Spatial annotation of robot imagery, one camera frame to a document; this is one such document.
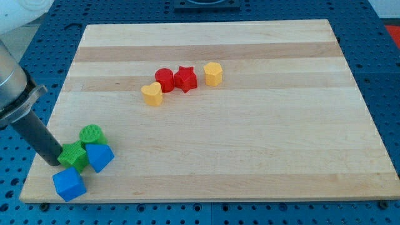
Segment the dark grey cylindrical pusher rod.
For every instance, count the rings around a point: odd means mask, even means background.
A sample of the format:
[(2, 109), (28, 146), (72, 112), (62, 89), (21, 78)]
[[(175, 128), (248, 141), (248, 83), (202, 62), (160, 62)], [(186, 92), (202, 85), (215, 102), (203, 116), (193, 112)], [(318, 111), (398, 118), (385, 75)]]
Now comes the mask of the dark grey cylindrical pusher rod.
[(58, 157), (62, 146), (35, 113), (29, 111), (11, 126), (50, 166), (61, 164)]

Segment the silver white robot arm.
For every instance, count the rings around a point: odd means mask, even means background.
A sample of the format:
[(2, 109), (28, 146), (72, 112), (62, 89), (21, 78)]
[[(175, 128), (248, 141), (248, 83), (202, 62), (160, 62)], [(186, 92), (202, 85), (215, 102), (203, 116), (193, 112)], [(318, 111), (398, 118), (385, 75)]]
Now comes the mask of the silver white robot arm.
[[(30, 23), (48, 12), (51, 0), (1, 0), (1, 34)], [(47, 88), (33, 77), (1, 43), (1, 129), (13, 127), (50, 166), (58, 166), (62, 147), (32, 111)]]

